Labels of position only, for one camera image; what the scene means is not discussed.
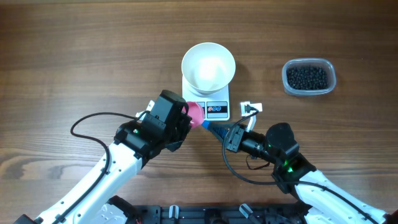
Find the bowl of black beads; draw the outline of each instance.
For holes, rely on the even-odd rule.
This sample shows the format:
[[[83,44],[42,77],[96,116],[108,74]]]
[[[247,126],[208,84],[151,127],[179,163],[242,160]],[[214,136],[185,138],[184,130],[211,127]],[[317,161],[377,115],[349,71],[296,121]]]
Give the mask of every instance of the bowl of black beads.
[[[314,96],[331,92],[336,86],[333,65],[322,58],[288,61],[282,69],[285,92],[294,96]]]

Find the wooden table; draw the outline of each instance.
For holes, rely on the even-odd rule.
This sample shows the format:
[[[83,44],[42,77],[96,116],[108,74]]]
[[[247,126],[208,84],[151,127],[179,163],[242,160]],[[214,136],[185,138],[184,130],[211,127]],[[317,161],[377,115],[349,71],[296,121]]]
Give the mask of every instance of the wooden table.
[[[103,155],[97,143],[70,135],[77,119],[134,115],[163,89],[181,93],[181,59],[200,42],[235,57],[231,121],[240,101],[261,102],[256,131],[290,123],[300,152],[335,184],[398,209],[397,8],[397,1],[334,0],[0,6],[0,223],[49,208]],[[335,66],[332,93],[284,93],[284,63],[304,57]],[[77,131],[109,144],[123,122],[102,116]],[[247,170],[244,153],[228,156],[246,177],[272,180],[271,169]],[[295,202],[277,187],[235,178],[221,145],[201,128],[117,194],[133,205]]]

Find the gray container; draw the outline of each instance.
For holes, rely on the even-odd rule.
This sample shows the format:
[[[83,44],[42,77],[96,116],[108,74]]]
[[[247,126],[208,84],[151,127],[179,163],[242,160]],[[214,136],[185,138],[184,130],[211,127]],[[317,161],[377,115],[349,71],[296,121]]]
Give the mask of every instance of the gray container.
[[[325,69],[328,75],[328,88],[323,90],[296,90],[287,83],[286,71],[289,68],[302,66],[317,66]],[[288,61],[282,69],[282,81],[284,83],[285,92],[293,96],[315,96],[331,92],[336,86],[336,73],[333,65],[322,58],[298,58]]]

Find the white scale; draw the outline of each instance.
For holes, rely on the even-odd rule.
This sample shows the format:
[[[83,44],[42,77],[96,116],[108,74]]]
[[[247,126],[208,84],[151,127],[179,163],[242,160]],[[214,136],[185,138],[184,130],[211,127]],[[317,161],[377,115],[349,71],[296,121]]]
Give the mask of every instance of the white scale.
[[[215,93],[204,95],[194,90],[185,77],[182,77],[182,97],[186,101],[197,102],[204,110],[207,121],[229,120],[228,85]]]

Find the black pellet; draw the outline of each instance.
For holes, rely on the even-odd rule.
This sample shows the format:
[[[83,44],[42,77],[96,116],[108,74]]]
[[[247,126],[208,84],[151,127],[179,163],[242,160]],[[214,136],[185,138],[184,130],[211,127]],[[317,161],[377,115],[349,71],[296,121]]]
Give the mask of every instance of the black pellet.
[[[286,71],[287,83],[296,90],[322,90],[328,88],[328,75],[321,67],[303,66]]]

